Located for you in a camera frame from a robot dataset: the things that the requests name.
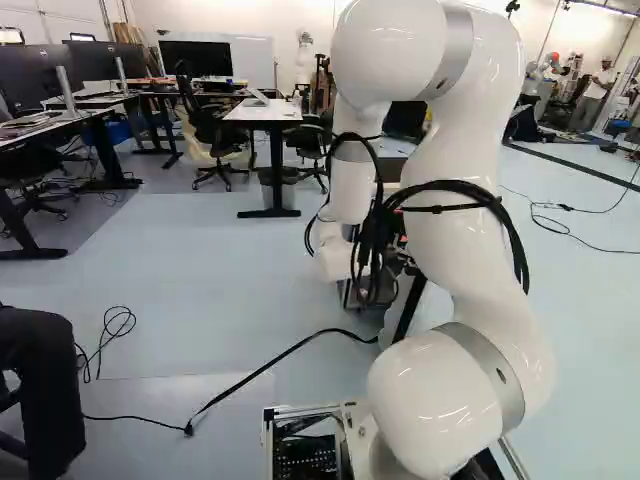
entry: whiteboard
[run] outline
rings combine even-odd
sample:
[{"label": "whiteboard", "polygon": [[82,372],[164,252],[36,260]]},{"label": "whiteboard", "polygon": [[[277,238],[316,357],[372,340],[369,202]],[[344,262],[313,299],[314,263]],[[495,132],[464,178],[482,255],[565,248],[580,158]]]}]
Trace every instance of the whiteboard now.
[{"label": "whiteboard", "polygon": [[161,41],[228,42],[233,76],[247,80],[254,88],[275,88],[273,37],[215,32],[169,32]]}]

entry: cable on floor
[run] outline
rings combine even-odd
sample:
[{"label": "cable on floor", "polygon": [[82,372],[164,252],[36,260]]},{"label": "cable on floor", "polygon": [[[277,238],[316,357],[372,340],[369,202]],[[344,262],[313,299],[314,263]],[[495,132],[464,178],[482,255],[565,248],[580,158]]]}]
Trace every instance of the cable on floor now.
[{"label": "cable on floor", "polygon": [[[122,321],[122,323],[120,324],[120,326],[116,330],[114,330],[113,329],[113,326],[114,326],[113,324],[116,323],[117,319],[120,319]],[[104,312],[103,328],[102,328],[102,333],[100,334],[100,339],[98,341],[98,348],[91,356],[87,355],[86,350],[83,347],[81,347],[78,343],[75,344],[76,348],[80,351],[80,353],[77,355],[78,359],[82,359],[83,362],[84,362],[82,367],[80,367],[80,370],[82,370],[82,377],[83,377],[84,383],[90,383],[92,381],[91,368],[90,368],[91,361],[94,360],[94,359],[97,359],[98,368],[97,368],[97,371],[96,371],[96,374],[95,374],[95,379],[98,380],[100,378],[100,374],[101,374],[101,370],[102,370],[102,354],[103,354],[104,349],[113,340],[115,340],[117,338],[122,338],[122,337],[128,335],[131,332],[131,330],[133,330],[133,328],[136,326],[136,324],[137,324],[137,317],[131,311],[131,309],[129,307],[126,307],[125,305],[116,305],[114,307],[109,308],[107,311]],[[285,359],[286,357],[288,357],[289,355],[291,355],[292,353],[294,353],[298,349],[300,349],[303,346],[305,346],[307,343],[315,340],[316,338],[318,338],[318,337],[320,337],[322,335],[326,335],[328,333],[338,333],[340,335],[344,335],[344,336],[350,338],[351,340],[353,340],[355,342],[363,343],[365,345],[375,344],[378,341],[378,336],[377,335],[375,337],[373,337],[373,338],[370,338],[370,339],[363,339],[363,338],[359,337],[358,335],[356,335],[355,333],[349,332],[348,330],[343,330],[341,328],[327,328],[327,329],[324,329],[324,330],[320,330],[320,331],[318,331],[318,332],[316,332],[316,333],[314,333],[312,335],[309,335],[308,337],[300,340],[298,343],[296,343],[295,345],[289,347],[287,350],[282,352],[280,355],[278,355],[275,358],[271,359],[270,361],[265,363],[263,366],[261,366],[260,368],[258,368],[254,372],[252,372],[251,374],[247,375],[245,378],[243,378],[242,380],[240,380],[236,384],[234,384],[231,387],[227,388],[224,392],[216,395],[204,407],[202,407],[200,410],[198,410],[196,413],[194,413],[191,416],[191,418],[189,418],[187,424],[184,427],[180,427],[180,426],[177,426],[177,425],[171,425],[171,424],[168,424],[168,423],[165,423],[165,422],[161,422],[159,420],[154,420],[152,418],[146,418],[146,417],[140,417],[140,416],[137,416],[137,415],[117,415],[117,416],[110,416],[110,417],[97,417],[97,416],[94,416],[94,415],[87,415],[86,413],[83,413],[83,416],[87,420],[94,420],[94,421],[108,421],[108,422],[110,422],[110,421],[114,421],[114,420],[137,420],[137,421],[144,422],[144,423],[150,423],[150,424],[153,424],[153,425],[158,425],[160,427],[164,427],[164,428],[167,428],[167,429],[170,429],[170,430],[177,430],[177,431],[183,432],[185,434],[185,436],[187,436],[187,437],[192,437],[194,435],[194,433],[195,433],[194,421],[198,418],[198,416],[200,416],[202,413],[204,413],[205,411],[207,411],[209,408],[213,407],[214,405],[217,405],[218,403],[222,402],[225,398],[233,395],[235,392],[240,390],[242,387],[244,387],[245,385],[250,383],[252,380],[254,380],[255,378],[257,378],[260,375],[262,375],[264,372],[266,372],[268,369],[270,369],[271,367],[276,365],[281,360]]]},{"label": "cable on floor", "polygon": [[[114,331],[113,327],[115,326],[115,322],[118,319],[120,319],[122,323]],[[78,354],[78,358],[82,359],[84,362],[84,365],[81,367],[82,380],[84,381],[84,383],[88,384],[88,383],[91,383],[92,381],[91,361],[94,359],[97,359],[97,362],[98,362],[95,379],[96,380],[100,379],[100,374],[102,372],[102,352],[104,351],[106,346],[109,345],[116,338],[122,338],[128,335],[131,332],[131,330],[133,330],[133,328],[136,326],[136,323],[137,323],[137,317],[129,307],[126,307],[124,305],[116,305],[114,307],[107,309],[107,311],[104,312],[103,328],[102,328],[102,332],[100,333],[100,339],[98,340],[98,348],[91,356],[87,355],[87,352],[84,348],[82,348],[77,343],[75,344],[76,348],[80,350],[80,353]],[[168,423],[154,420],[152,418],[139,417],[137,415],[118,415],[118,416],[112,416],[112,417],[97,417],[94,415],[87,415],[86,413],[83,413],[82,415],[87,420],[94,420],[94,421],[112,421],[112,420],[126,420],[126,419],[138,420],[141,422],[151,423],[154,425],[165,427],[171,430],[179,430],[183,432],[185,435],[190,436],[189,433],[185,431],[184,428],[179,427],[177,425],[170,425]]]},{"label": "cable on floor", "polygon": [[547,217],[546,215],[542,215],[540,213],[537,213],[536,211],[536,208],[546,208],[550,210],[562,210],[564,212],[578,212],[578,213],[587,213],[587,214],[596,214],[596,215],[608,214],[612,212],[615,208],[617,208],[618,205],[620,205],[622,200],[625,198],[625,196],[630,190],[630,185],[633,183],[633,181],[635,180],[638,174],[638,171],[640,171],[640,163],[636,166],[636,169],[634,170],[633,175],[631,175],[631,178],[628,181],[628,185],[622,192],[622,195],[620,195],[620,198],[618,198],[618,200],[616,200],[616,202],[613,205],[611,205],[610,207],[604,210],[587,210],[582,208],[576,208],[576,207],[567,205],[566,203],[537,202],[532,200],[528,195],[525,195],[524,193],[518,192],[516,190],[512,190],[511,188],[505,187],[504,185],[499,185],[499,187],[508,192],[513,193],[514,195],[518,195],[522,198],[525,198],[529,202],[529,215],[531,217],[531,221],[535,223],[538,227],[543,228],[548,232],[573,238],[574,240],[581,243],[582,245],[588,248],[591,248],[593,250],[596,250],[598,252],[619,253],[619,254],[626,254],[626,255],[640,255],[640,251],[608,249],[608,248],[602,248],[602,247],[593,245],[587,242],[586,240],[578,237],[577,235],[574,235],[573,233],[571,233],[571,229],[564,223],[560,222],[559,220],[556,220],[555,218]]},{"label": "cable on floor", "polygon": [[194,421],[198,418],[198,416],[200,416],[202,413],[206,412],[207,410],[209,410],[211,407],[217,405],[218,403],[220,403],[221,401],[223,401],[225,398],[233,395],[235,392],[237,392],[238,390],[240,390],[242,387],[244,387],[246,384],[248,384],[249,382],[251,382],[252,380],[254,380],[255,378],[259,377],[260,375],[262,375],[264,372],[266,372],[268,369],[270,369],[271,367],[273,367],[276,363],[280,362],[281,360],[285,359],[286,357],[288,357],[289,355],[291,355],[292,353],[294,353],[296,350],[300,349],[301,347],[305,346],[307,343],[311,342],[312,340],[315,340],[316,338],[322,336],[322,335],[326,335],[328,333],[338,333],[340,335],[344,335],[345,337],[350,338],[351,340],[358,342],[358,343],[363,343],[365,345],[372,345],[374,343],[376,343],[378,341],[378,336],[376,335],[373,338],[370,339],[363,339],[361,337],[359,337],[358,335],[356,335],[355,333],[352,333],[348,330],[343,330],[341,328],[326,328],[324,330],[319,330],[316,333],[314,333],[313,335],[309,335],[308,337],[300,340],[298,343],[296,343],[295,345],[289,347],[287,350],[285,350],[284,352],[282,352],[280,355],[278,355],[277,357],[269,360],[267,363],[265,363],[264,365],[262,365],[260,368],[258,368],[257,370],[255,370],[254,372],[252,372],[251,374],[247,375],[245,378],[243,378],[242,380],[240,380],[238,383],[236,383],[235,385],[232,385],[231,387],[227,388],[224,392],[216,395],[214,398],[212,398],[209,402],[207,402],[207,404],[202,407],[200,410],[198,410],[196,413],[193,414],[193,416],[189,419],[189,421],[187,422],[187,424],[184,427],[184,431],[191,431],[192,433],[194,432]]}]

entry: laptop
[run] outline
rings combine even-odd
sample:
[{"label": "laptop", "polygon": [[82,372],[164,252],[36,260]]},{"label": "laptop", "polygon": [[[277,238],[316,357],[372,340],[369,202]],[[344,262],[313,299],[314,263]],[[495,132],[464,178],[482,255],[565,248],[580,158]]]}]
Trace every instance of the laptop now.
[{"label": "laptop", "polygon": [[245,107],[266,107],[269,105],[270,100],[257,88],[247,87],[247,91],[257,98],[257,100],[250,100],[244,102]]}]

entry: trash can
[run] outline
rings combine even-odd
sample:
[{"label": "trash can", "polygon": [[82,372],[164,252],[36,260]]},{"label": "trash can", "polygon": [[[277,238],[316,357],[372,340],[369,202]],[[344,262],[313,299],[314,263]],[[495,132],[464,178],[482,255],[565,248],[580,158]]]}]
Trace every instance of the trash can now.
[{"label": "trash can", "polygon": [[[273,171],[264,168],[258,171],[258,179],[262,187],[262,198],[265,208],[273,208]],[[282,206],[293,210],[295,205],[294,185],[298,182],[298,169],[282,167]]]}]

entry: white wall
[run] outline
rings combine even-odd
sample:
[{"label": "white wall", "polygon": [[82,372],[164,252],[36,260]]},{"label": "white wall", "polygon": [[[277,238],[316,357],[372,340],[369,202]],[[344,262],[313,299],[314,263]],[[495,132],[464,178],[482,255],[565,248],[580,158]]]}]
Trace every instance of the white wall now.
[{"label": "white wall", "polygon": [[582,71],[595,72],[602,57],[615,59],[632,22],[618,13],[573,4],[568,12],[558,12],[545,50],[557,51],[562,58],[572,50],[583,53]]},{"label": "white wall", "polygon": [[295,82],[296,30],[307,29],[315,51],[327,54],[333,31],[333,0],[181,0],[179,8],[174,0],[135,0],[134,9],[137,26],[154,43],[159,28],[272,37],[283,91]]},{"label": "white wall", "polygon": [[631,57],[636,55],[640,55],[640,21],[638,20],[636,20],[622,52],[620,52],[620,57],[616,62],[616,70],[624,71]]},{"label": "white wall", "polygon": [[71,32],[107,39],[98,0],[0,0],[0,24],[20,28],[28,44],[60,43]]},{"label": "white wall", "polygon": [[[285,91],[294,83],[296,30],[306,28],[314,38],[314,50],[329,53],[333,26],[350,3],[349,0],[181,0],[177,8],[175,0],[131,1],[134,13],[130,15],[135,17],[137,26],[144,30],[150,42],[157,40],[154,31],[158,28],[273,37],[279,62],[279,86]],[[506,0],[467,2],[506,15]],[[512,15],[512,22],[522,38],[527,60],[536,59],[556,1],[527,0],[521,4],[520,10]],[[598,67],[603,54],[618,53],[631,22],[632,19],[623,15],[573,4],[568,12],[559,10],[544,50],[558,51],[562,57],[572,50],[582,52],[585,71],[591,71]]]}]

